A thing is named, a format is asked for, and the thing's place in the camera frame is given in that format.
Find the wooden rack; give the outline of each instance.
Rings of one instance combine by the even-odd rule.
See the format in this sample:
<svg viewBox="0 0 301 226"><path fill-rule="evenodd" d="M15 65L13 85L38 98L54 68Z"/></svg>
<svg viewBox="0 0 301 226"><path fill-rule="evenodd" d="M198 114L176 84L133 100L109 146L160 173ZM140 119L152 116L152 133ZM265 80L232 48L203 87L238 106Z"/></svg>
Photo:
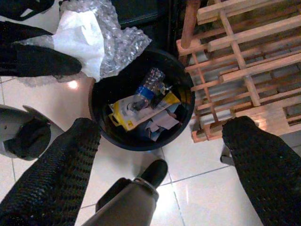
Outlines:
<svg viewBox="0 0 301 226"><path fill-rule="evenodd" d="M177 41L179 59L194 80L191 91L199 96L194 142L221 138L225 110L230 117L248 115L277 135L301 130L301 1L199 6L200 0L187 0ZM196 22L207 30L194 34Z"/></svg>

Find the bubble wrap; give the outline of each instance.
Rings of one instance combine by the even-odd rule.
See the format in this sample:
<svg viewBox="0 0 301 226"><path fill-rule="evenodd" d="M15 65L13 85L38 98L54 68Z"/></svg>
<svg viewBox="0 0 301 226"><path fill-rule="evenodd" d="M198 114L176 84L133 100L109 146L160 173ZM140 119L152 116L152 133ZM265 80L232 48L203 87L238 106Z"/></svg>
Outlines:
<svg viewBox="0 0 301 226"><path fill-rule="evenodd" d="M105 56L100 67L101 79L118 73L138 57L150 44L151 39L136 27L121 30L115 7L109 0L71 0L64 1L60 13L66 10L75 12L94 12L104 39ZM43 35L19 42L24 45L37 45L53 48L50 35Z"/></svg>

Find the trash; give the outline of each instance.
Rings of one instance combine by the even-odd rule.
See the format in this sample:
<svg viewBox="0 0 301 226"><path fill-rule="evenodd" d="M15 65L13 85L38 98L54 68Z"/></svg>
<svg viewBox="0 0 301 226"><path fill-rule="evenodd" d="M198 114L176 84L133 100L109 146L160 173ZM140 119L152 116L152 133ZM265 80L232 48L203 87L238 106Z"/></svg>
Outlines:
<svg viewBox="0 0 301 226"><path fill-rule="evenodd" d="M165 97L166 93L171 90L172 86L167 87L165 83L159 82L158 89L156 90L155 97L151 100L150 106L152 109L157 107L161 100Z"/></svg>
<svg viewBox="0 0 301 226"><path fill-rule="evenodd" d="M179 121L170 116L166 110L156 114L151 118L151 120L158 127L163 127L165 129L171 129L173 126L179 123Z"/></svg>
<svg viewBox="0 0 301 226"><path fill-rule="evenodd" d="M139 124L150 119L159 112L174 104L178 105L180 103L179 99L172 92L169 92L155 109L147 107L138 112L133 112L130 110L133 100L134 96L130 96L110 105L110 108L113 111L113 113L109 115L110 119L115 126L122 126L126 131L133 130Z"/></svg>
<svg viewBox="0 0 301 226"><path fill-rule="evenodd" d="M134 135L141 139L151 139L156 142L164 130L171 129L173 126L180 123L175 119L176 115L174 114L179 105L180 103L171 105L153 116L150 120L140 124L134 130Z"/></svg>
<svg viewBox="0 0 301 226"><path fill-rule="evenodd" d="M54 50L77 58L83 62L83 73L96 81L100 80L99 68L104 57L103 35L93 12L65 11L52 38Z"/></svg>
<svg viewBox="0 0 301 226"><path fill-rule="evenodd" d="M64 17L64 12L73 11L77 13L93 13L94 19L96 19L100 33L99 43L103 39L104 56L99 58L99 61L95 58L95 66L91 70L86 70L85 73L88 77L94 77L96 81L100 79L118 75L119 72L129 65L136 57L138 57L144 49L150 44L151 39L149 39L143 31L138 30L136 27L126 28L121 30L120 24L118 23L117 13L113 7L111 1L109 0L70 0L62 2L60 6L60 12L62 18ZM94 31L92 36L86 36L86 25L87 31ZM78 32L85 35L88 45L91 47L96 44L95 34L99 33L99 30L95 30L94 23L91 21L82 21L79 27L73 27L75 30L72 32L77 35ZM56 48L57 43L54 40L54 36L43 35L39 37L34 37L31 39L20 41L20 44L24 45L38 45L47 48ZM97 45L94 51L94 56L99 56L102 46ZM78 60L82 63L83 67L89 66L90 62L86 62L84 58L79 57ZM95 76L96 66L98 68L97 77Z"/></svg>
<svg viewBox="0 0 301 226"><path fill-rule="evenodd" d="M155 95L163 89L162 81L164 78L165 74L162 71L155 67L151 68L135 93L131 110L140 111L148 107Z"/></svg>

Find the black trash bin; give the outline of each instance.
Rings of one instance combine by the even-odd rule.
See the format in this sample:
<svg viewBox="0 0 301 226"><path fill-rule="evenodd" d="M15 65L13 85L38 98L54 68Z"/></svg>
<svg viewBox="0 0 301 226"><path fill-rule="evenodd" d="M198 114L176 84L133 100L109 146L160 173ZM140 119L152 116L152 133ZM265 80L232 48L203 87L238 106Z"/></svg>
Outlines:
<svg viewBox="0 0 301 226"><path fill-rule="evenodd" d="M115 127L109 118L108 104L133 95L151 67L157 67L166 75L165 82L172 84L172 92L181 100L175 114L179 124L161 133L156 142L140 140L122 126ZM118 76L95 83L90 95L92 118L101 126L101 134L113 144L131 151L158 149L174 140L187 126L194 109L195 96L190 91L192 80L185 74L183 65L162 50L147 49Z"/></svg>

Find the tile floor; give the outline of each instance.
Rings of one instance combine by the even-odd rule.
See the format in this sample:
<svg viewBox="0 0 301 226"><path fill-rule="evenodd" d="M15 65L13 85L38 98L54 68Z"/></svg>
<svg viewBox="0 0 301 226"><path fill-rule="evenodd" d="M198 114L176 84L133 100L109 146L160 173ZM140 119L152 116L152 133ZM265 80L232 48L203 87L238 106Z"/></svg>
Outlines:
<svg viewBox="0 0 301 226"><path fill-rule="evenodd" d="M24 24L54 32L58 9L52 7ZM29 88L11 77L0 78L0 104L22 109L28 105L68 129L78 117L90 117L88 93L91 80ZM286 135L284 140L301 154L301 132ZM166 159L169 173L158 188L160 198L152 226L235 226L262 225L246 196L233 167L220 163L221 139L194 144L190 127L172 143L153 152L130 152L101 139L76 226L94 214L95 203L120 177L134 178L153 160ZM34 161L10 159L0 155L0 201Z"/></svg>

